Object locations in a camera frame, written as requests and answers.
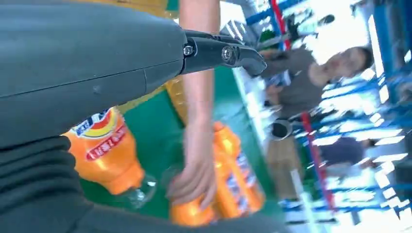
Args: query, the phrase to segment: orange bottle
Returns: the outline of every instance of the orange bottle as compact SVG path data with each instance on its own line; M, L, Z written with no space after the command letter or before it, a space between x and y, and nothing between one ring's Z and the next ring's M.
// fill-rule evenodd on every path
M217 220L217 215L212 205L204 210L200 208L203 197L179 205L172 205L170 215L173 223L182 226L197 227L210 224Z
M135 139L116 108L92 115L64 136L71 141L69 151L83 179L101 184L113 195L131 195L136 207L154 194L156 180L140 166Z
M216 202L224 218L235 218L248 215L248 199L242 191L239 180L230 161L217 146L215 152L215 173L217 181Z
M241 151L240 139L227 126L215 122L214 144L231 158L228 164L232 165L233 173L240 180L239 185L248 198L250 211L259 211L264 205L265 195L246 155Z
M183 170L182 166L173 165L162 175L162 187L168 188L172 180ZM173 223L182 226L202 226L217 220L217 214L212 205L205 209L200 208L202 196L195 200L179 205L172 204L170 207L170 217Z

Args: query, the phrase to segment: gray robot arm cover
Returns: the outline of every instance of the gray robot arm cover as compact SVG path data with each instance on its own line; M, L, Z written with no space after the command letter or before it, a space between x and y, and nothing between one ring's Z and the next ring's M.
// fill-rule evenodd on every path
M178 75L173 21L99 4L0 4L0 148L64 133Z

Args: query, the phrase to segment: green surface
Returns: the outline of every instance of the green surface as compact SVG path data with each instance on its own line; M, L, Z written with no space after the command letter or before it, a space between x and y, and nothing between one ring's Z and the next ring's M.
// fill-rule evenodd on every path
M166 10L178 11L179 10L179 0L169 0Z
M252 130L231 69L216 69L214 118L230 126L242 141L242 148L265 190L268 202L263 213L278 215L280 210L274 197L274 185L258 142ZM172 107L166 91L125 114L129 129L137 141L137 156L147 173L161 179L170 165L183 161L183 124ZM82 181L86 197L94 202L136 211L145 215L167 218L169 202L164 189L159 187L155 196L143 208L135 210L127 200L110 195L96 183Z

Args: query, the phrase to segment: screw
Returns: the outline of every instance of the screw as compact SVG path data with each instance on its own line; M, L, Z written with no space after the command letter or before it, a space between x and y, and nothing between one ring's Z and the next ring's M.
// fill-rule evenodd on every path
M192 47L192 46L187 45L187 46L185 46L185 47L183 48L183 54L184 54L185 56L189 56L189 55L191 55L192 53L193 53L193 47Z
M229 60L232 57L232 48L230 46L226 46L222 50L222 58L225 60Z

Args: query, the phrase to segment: black object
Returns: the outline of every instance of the black object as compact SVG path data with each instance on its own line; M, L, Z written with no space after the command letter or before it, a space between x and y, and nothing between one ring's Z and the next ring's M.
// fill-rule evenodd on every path
M288 135L288 128L281 123L274 122L272 124L272 135L279 138L284 138Z
M7 32L0 38L7 45L0 48L0 148L60 135L85 116L148 94L179 74L217 66L259 74L266 68L261 55L238 40L184 31L143 12L60 4L50 13L39 4L27 14L23 7L0 6L0 22L16 24L0 24Z
M265 102L263 102L263 106L269 108L272 106L272 104L270 103L269 100L265 100Z
M184 55L181 74L207 70L217 66L244 67L250 74L259 75L266 68L263 57L253 48L227 35L210 35L185 31L189 50Z

